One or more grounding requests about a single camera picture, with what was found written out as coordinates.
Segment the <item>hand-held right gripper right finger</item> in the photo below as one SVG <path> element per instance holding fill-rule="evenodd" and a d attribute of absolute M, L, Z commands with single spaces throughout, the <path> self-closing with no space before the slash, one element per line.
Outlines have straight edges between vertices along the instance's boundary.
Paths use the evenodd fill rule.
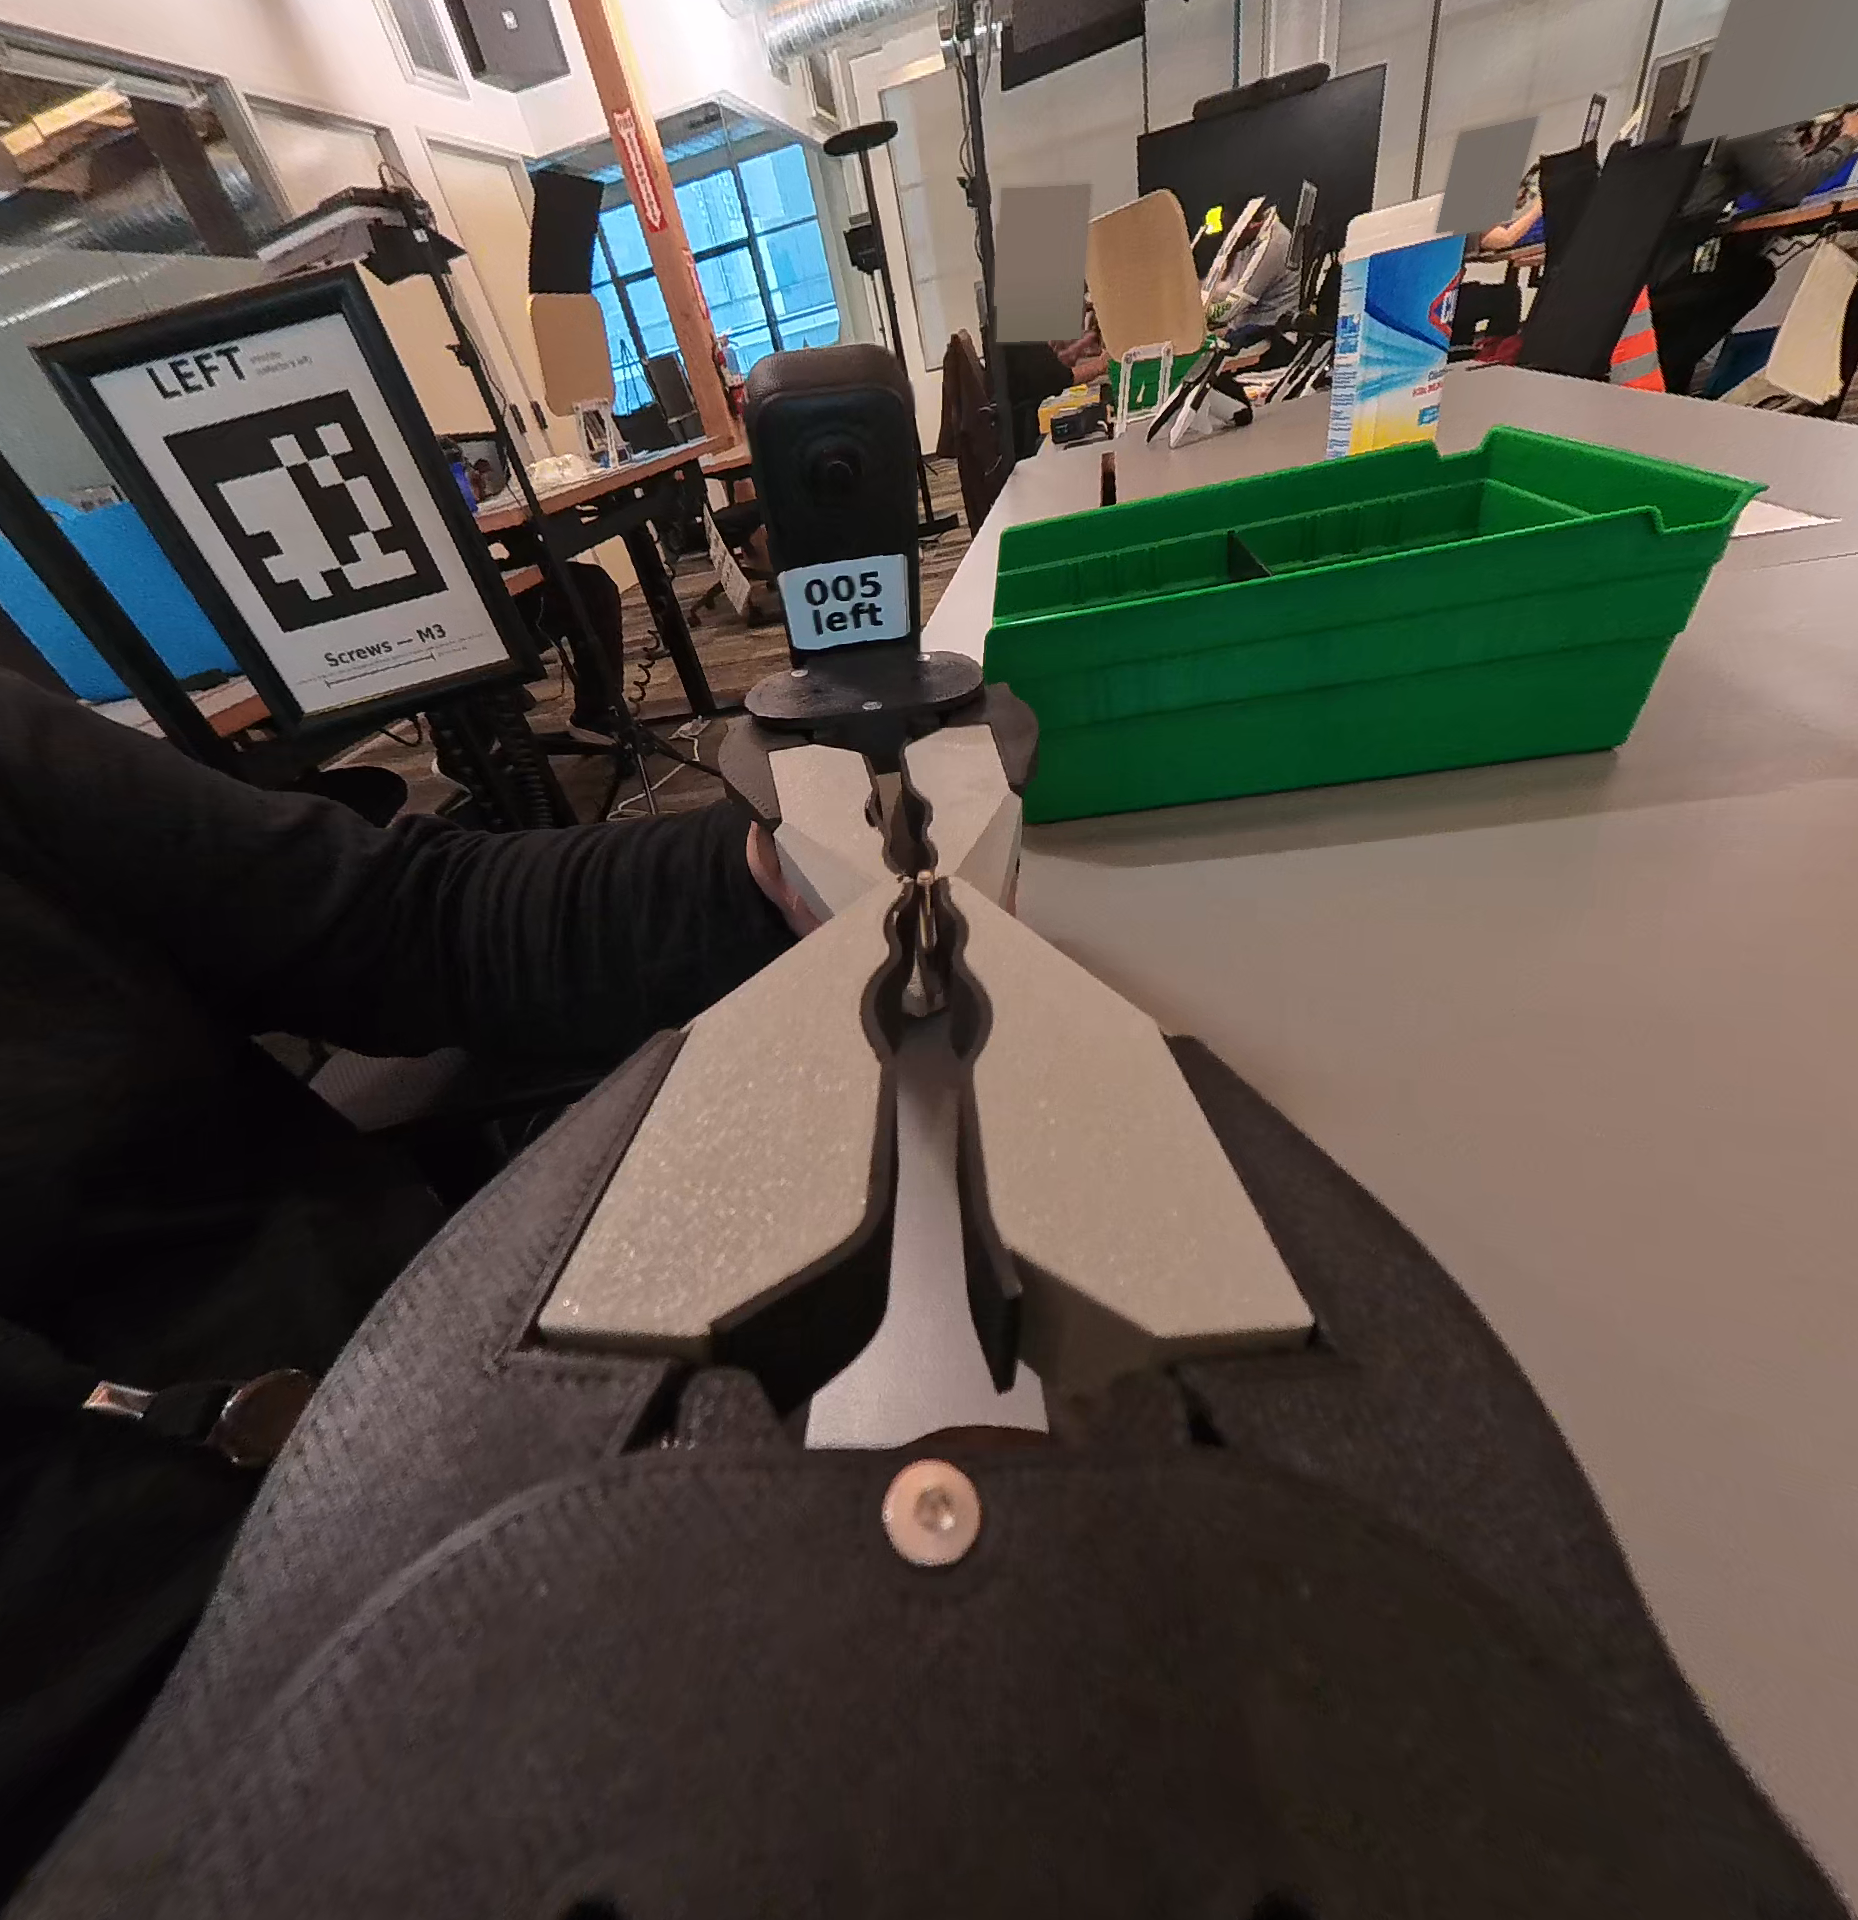
<path fill-rule="evenodd" d="M 999 1393 L 1303 1350 L 1307 1306 L 1161 1026 L 939 885 L 964 1306 Z"/>

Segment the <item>wooden column with red sign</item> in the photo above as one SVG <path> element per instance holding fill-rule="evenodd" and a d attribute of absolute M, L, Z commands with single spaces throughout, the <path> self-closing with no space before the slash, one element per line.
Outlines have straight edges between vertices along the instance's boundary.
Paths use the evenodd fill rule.
<path fill-rule="evenodd" d="M 721 374 L 718 339 L 704 299 L 701 277 L 661 155 L 658 121 L 632 56 L 626 20 L 616 3 L 570 3 L 587 68 L 616 143 L 631 203 L 647 235 L 659 294 L 676 335 L 701 434 L 732 442 L 732 411 Z"/>

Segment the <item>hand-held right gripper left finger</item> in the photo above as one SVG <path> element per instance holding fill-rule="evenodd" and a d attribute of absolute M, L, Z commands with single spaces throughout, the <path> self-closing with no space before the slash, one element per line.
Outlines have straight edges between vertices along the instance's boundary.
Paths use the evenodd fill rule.
<path fill-rule="evenodd" d="M 836 913 L 681 1035 L 540 1313 L 557 1354 L 806 1404 L 888 1311 L 902 891 Z"/>

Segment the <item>person's black clothed torso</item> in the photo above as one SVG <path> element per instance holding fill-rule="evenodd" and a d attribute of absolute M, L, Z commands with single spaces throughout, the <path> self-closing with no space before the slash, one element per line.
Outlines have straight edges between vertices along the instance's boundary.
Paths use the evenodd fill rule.
<path fill-rule="evenodd" d="M 148 1710 L 251 1503 L 247 1470 L 81 1400 L 316 1378 L 436 1233 L 421 1180 L 211 982 L 290 802 L 330 801 L 0 671 L 0 1910 Z"/>

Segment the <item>grey desk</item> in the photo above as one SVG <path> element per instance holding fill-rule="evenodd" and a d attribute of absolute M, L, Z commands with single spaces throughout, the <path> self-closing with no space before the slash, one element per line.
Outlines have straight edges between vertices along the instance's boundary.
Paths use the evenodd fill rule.
<path fill-rule="evenodd" d="M 1858 426 L 1464 371 L 1497 422 L 1810 520 L 1615 754 L 1035 828 L 1023 915 L 1462 1284 L 1858 1914 Z"/>

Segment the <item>metal screw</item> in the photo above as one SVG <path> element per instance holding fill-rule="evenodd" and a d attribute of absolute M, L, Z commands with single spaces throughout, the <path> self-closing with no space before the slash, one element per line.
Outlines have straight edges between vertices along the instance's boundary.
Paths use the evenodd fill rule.
<path fill-rule="evenodd" d="M 911 1020 L 924 1020 L 947 1007 L 950 959 L 941 921 L 941 875 L 923 867 L 905 885 L 895 911 L 895 932 L 902 943 L 905 975 L 901 1011 Z"/>

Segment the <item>silver ventilation duct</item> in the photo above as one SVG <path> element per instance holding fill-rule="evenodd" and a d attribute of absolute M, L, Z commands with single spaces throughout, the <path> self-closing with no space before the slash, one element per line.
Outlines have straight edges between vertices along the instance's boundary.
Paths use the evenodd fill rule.
<path fill-rule="evenodd" d="M 840 42 L 891 36 L 943 11 L 944 3 L 772 3 L 760 11 L 760 42 L 775 68 L 794 68 Z"/>

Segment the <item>white black wedge stand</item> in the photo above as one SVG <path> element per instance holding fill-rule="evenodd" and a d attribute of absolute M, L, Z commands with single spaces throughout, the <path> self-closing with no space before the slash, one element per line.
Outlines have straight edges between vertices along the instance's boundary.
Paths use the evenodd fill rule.
<path fill-rule="evenodd" d="M 1253 393 L 1224 356 L 1209 356 L 1183 374 L 1149 426 L 1145 442 L 1164 440 L 1167 449 L 1180 449 L 1219 429 L 1246 424 L 1253 424 Z"/>

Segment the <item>cream tote bag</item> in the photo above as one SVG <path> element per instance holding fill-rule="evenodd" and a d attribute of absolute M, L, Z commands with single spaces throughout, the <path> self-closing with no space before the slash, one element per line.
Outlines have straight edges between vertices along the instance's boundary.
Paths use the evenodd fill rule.
<path fill-rule="evenodd" d="M 1812 248 L 1762 381 L 1798 411 L 1858 421 L 1858 239 Z"/>

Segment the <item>person's left hand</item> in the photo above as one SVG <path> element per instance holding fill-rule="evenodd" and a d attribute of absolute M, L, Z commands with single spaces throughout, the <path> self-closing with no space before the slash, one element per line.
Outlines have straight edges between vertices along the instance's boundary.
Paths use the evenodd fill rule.
<path fill-rule="evenodd" d="M 760 823 L 751 825 L 748 837 L 748 865 L 751 875 L 754 879 L 760 893 L 775 904 L 785 925 L 799 940 L 806 940 L 828 919 L 828 911 L 819 913 L 804 891 L 794 886 L 781 865 L 775 838 L 770 830 Z"/>

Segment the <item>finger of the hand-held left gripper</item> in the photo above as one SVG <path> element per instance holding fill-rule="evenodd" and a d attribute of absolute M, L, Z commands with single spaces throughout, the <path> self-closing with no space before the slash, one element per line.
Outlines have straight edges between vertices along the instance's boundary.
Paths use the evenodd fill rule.
<path fill-rule="evenodd" d="M 923 886 L 923 801 L 845 748 L 801 744 L 767 757 L 781 875 L 817 922 L 867 896 Z"/>
<path fill-rule="evenodd" d="M 902 752 L 902 792 L 915 806 L 908 871 L 962 879 L 1002 910 L 1018 908 L 1023 799 L 994 729 L 927 732 Z"/>

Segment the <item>black wall screen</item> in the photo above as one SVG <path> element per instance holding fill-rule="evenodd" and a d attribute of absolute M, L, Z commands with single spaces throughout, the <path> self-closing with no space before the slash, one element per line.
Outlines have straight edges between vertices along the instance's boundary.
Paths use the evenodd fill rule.
<path fill-rule="evenodd" d="M 1373 209 L 1388 77 L 1380 63 L 1338 77 L 1316 63 L 1215 92 L 1190 119 L 1136 138 L 1136 192 L 1170 192 L 1196 235 L 1212 211 L 1229 230 L 1255 199 L 1295 226 L 1311 184 L 1316 239 L 1337 249 Z"/>

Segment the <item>tan board stand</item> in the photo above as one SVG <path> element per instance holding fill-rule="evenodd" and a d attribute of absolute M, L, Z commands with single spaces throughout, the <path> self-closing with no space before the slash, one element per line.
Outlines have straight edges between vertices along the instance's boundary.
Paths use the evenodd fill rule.
<path fill-rule="evenodd" d="M 1155 421 L 1208 346 L 1181 202 L 1159 188 L 1089 226 L 1086 296 L 1108 358 L 1115 434 Z"/>
<path fill-rule="evenodd" d="M 591 291 L 532 291 L 528 321 L 549 410 L 572 421 L 587 460 L 603 470 L 629 465 L 600 300 Z"/>

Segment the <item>black floor lamp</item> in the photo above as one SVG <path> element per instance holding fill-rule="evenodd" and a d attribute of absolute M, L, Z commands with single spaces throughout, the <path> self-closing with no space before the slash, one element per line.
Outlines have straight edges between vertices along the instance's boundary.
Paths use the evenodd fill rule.
<path fill-rule="evenodd" d="M 901 364 L 908 363 L 908 355 L 902 350 L 902 330 L 901 330 L 901 312 L 894 294 L 894 277 L 888 254 L 888 239 L 881 223 L 878 206 L 877 206 L 877 181 L 871 170 L 871 155 L 888 148 L 899 132 L 899 123 L 891 119 L 877 119 L 861 127 L 842 128 L 829 136 L 822 141 L 822 155 L 839 160 L 842 163 L 856 162 L 861 170 L 861 181 L 866 191 L 866 211 L 852 220 L 845 230 L 845 249 L 850 264 L 881 291 L 884 326 L 884 341 L 891 347 L 895 360 Z M 915 453 L 919 470 L 919 545 L 929 545 L 943 540 L 944 533 L 957 526 L 957 516 L 947 514 L 941 516 L 934 506 L 932 497 L 932 472 L 927 466 L 927 457 Z"/>

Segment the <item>green plastic bin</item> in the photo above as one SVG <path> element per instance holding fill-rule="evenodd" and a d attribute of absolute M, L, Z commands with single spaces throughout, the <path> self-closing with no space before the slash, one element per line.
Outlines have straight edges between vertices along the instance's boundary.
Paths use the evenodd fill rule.
<path fill-rule="evenodd" d="M 1760 482 L 1524 426 L 1006 529 L 1035 825 L 1613 752 Z M 1316 567 L 1226 577 L 1229 530 Z"/>

